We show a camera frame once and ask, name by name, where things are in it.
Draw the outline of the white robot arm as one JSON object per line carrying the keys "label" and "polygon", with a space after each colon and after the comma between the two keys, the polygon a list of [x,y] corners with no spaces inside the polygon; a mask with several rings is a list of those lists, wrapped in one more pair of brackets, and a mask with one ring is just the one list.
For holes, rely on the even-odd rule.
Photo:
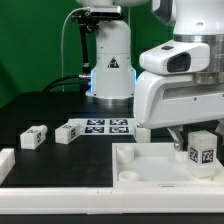
{"label": "white robot arm", "polygon": [[168,129],[178,148],[181,126],[216,120],[224,141],[224,0],[148,1],[136,24],[135,120]]}

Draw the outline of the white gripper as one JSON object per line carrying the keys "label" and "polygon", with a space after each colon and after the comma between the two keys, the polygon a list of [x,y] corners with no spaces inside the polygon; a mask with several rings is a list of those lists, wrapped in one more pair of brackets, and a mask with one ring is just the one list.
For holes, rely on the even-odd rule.
{"label": "white gripper", "polygon": [[[224,83],[197,85],[192,74],[143,72],[135,86],[134,118],[144,128],[168,127],[174,149],[181,152],[179,125],[224,119]],[[224,120],[219,120],[215,132],[224,135]]]}

